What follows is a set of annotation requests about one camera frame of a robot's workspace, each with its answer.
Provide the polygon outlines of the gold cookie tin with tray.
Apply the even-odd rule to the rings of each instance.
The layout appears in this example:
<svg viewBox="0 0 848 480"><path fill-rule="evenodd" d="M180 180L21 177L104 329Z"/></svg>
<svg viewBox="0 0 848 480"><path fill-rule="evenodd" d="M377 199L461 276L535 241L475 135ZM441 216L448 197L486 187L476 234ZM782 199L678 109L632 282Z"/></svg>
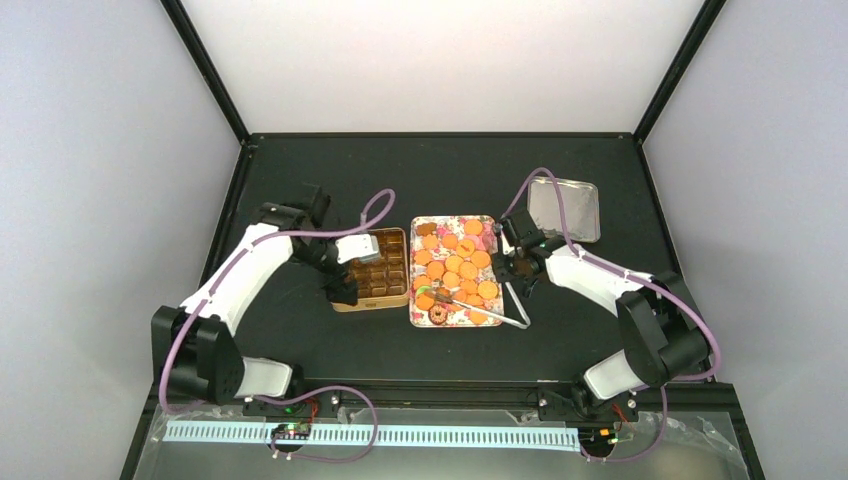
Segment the gold cookie tin with tray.
<svg viewBox="0 0 848 480"><path fill-rule="evenodd" d="M370 234L377 239L381 257L367 263L352 261L349 278L357 283L357 303L332 303L336 312L351 313L408 305L411 281L406 232L400 227L390 227L371 230Z"/></svg>

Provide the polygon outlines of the white and metal tongs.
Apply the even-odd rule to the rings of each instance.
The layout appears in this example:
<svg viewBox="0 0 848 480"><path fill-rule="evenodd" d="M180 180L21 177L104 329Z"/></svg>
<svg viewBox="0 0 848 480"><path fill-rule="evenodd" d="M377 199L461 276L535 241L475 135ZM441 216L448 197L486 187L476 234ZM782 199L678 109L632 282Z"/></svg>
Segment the white and metal tongs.
<svg viewBox="0 0 848 480"><path fill-rule="evenodd" d="M471 312L475 312L475 313L485 315L488 318L500 320L502 323L505 323L507 325L510 325L510 326L513 326L513 327L516 327L516 328L519 328L519 329L522 329L522 330L526 330L532 325L532 321L529 319L529 317L527 315L524 315L522 320L516 320L516 319L510 318L510 317L507 317L503 314L496 313L494 311L486 310L486 309L481 308L481 307L470 305L470 304L463 302L463 301L455 300L451 295L440 293L436 289L434 289L433 287L429 292L426 292L424 294L429 295L430 297L432 297L437 302L447 303L449 305L458 305L458 306L460 306L464 309L470 310Z"/></svg>

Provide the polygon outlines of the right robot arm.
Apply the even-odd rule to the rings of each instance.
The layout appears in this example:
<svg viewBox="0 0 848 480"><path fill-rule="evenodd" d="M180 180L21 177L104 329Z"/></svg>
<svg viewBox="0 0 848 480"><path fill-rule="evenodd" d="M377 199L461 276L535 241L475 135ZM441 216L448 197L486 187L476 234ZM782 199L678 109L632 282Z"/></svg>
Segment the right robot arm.
<svg viewBox="0 0 848 480"><path fill-rule="evenodd" d="M498 224L508 251L494 257L499 281L535 283L575 292L618 322L622 349L589 367L569 392L572 410L593 419L610 399L641 387L662 387L715 352L688 287L674 273L650 275L609 263L563 236L549 236L519 210Z"/></svg>

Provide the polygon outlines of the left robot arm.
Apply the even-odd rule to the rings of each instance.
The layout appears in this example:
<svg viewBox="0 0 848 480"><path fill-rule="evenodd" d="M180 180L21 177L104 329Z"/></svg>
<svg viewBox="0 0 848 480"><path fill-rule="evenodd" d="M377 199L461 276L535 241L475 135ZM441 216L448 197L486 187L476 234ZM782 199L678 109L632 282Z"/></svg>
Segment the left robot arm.
<svg viewBox="0 0 848 480"><path fill-rule="evenodd" d="M320 188L303 203L265 203L234 251L194 294L177 307L160 307L151 320L158 400L174 414L172 393L194 404L227 404L234 399L283 397L295 378L294 366L244 356L235 336L248 307L285 263L306 265L323 277L327 299L355 305L359 289L349 274L353 260L379 254L367 216L359 226L325 231L330 198Z"/></svg>

